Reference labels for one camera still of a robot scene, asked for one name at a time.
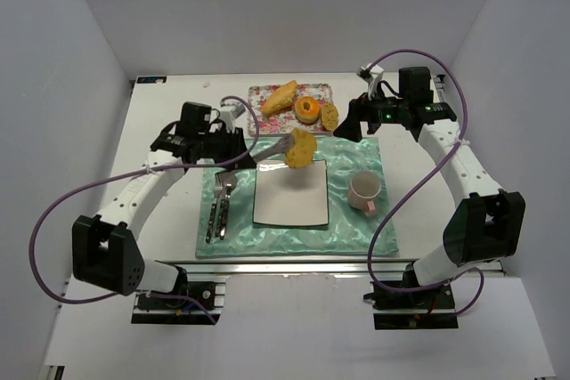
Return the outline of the green round bread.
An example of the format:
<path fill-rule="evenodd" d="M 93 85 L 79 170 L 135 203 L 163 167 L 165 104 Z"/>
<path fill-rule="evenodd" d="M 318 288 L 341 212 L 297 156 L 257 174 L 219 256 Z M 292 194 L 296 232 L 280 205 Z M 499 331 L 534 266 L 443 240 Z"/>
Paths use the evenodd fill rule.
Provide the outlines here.
<path fill-rule="evenodd" d="M 293 146 L 285 154 L 285 163 L 289 168 L 298 169 L 311 165 L 317 141 L 314 135 L 305 130 L 295 128 L 292 131 Z"/>

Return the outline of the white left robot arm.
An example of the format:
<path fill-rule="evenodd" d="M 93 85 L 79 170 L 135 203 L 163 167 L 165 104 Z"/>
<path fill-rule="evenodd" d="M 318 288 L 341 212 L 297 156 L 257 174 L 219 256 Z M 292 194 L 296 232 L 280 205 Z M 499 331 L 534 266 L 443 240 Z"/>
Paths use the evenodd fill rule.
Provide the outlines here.
<path fill-rule="evenodd" d="M 208 160 L 224 176 L 253 169 L 257 162 L 283 154 L 294 139 L 287 134 L 255 156 L 239 127 L 218 120 L 214 129 L 208 105 L 185 102 L 181 116 L 152 143 L 141 171 L 92 217 L 81 215 L 72 226 L 72 271 L 76 279 L 119 295 L 136 291 L 182 295 L 184 269 L 144 259 L 137 240 L 160 200 L 193 167 Z"/>

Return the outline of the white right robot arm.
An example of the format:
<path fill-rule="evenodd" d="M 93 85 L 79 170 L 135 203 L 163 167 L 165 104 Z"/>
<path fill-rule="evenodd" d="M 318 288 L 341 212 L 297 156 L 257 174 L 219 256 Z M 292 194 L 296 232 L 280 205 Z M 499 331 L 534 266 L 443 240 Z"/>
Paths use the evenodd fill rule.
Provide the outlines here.
<path fill-rule="evenodd" d="M 504 190 L 460 138 L 452 108 L 434 98 L 428 68 L 400 69 L 398 90 L 390 96 L 381 89 L 383 74 L 379 66 L 360 68 L 357 75 L 368 89 L 350 101 L 334 136 L 359 142 L 362 123 L 367 123 L 369 133 L 381 125 L 403 126 L 436 164 L 455 205 L 442 244 L 407 269 L 405 287 L 414 291 L 439 287 L 481 263 L 512 256 L 525 214 L 523 196 Z"/>

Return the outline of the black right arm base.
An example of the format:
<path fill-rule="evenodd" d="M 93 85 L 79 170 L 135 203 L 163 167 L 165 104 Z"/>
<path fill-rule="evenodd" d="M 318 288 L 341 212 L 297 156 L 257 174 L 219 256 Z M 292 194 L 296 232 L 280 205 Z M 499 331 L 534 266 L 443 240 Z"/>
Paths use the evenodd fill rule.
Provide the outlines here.
<path fill-rule="evenodd" d="M 376 330 L 457 329 L 459 323 L 450 285 L 418 291 L 396 293 L 372 283 L 363 296 L 373 308 Z"/>

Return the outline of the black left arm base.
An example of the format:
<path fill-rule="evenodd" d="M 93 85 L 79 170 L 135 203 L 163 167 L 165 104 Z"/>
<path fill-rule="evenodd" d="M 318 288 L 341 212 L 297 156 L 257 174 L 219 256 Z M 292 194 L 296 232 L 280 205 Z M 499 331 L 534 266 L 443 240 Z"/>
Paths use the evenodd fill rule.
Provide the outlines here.
<path fill-rule="evenodd" d="M 227 276 L 186 264 L 186 283 L 175 298 L 156 297 L 158 291 L 137 292 L 131 314 L 134 325 L 213 326 L 224 308 Z"/>

